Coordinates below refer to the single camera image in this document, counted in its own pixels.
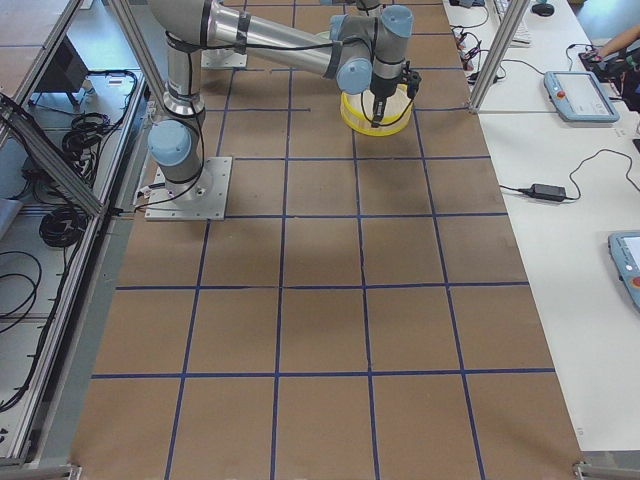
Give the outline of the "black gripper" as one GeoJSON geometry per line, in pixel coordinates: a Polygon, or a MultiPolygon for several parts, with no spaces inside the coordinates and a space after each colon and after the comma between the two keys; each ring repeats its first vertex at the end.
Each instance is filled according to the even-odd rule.
{"type": "Polygon", "coordinates": [[[395,94],[398,84],[398,77],[383,78],[374,74],[370,83],[370,91],[374,96],[372,103],[372,120],[373,126],[379,126],[383,123],[387,99],[395,94]]]}

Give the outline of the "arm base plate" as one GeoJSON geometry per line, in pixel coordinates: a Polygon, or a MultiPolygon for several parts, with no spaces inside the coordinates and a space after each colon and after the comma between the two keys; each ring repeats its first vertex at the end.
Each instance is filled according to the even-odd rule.
{"type": "Polygon", "coordinates": [[[156,169],[157,182],[153,189],[144,217],[148,221],[200,221],[225,219],[232,157],[209,157],[193,187],[190,183],[173,184],[165,180],[161,168],[156,169]]]}

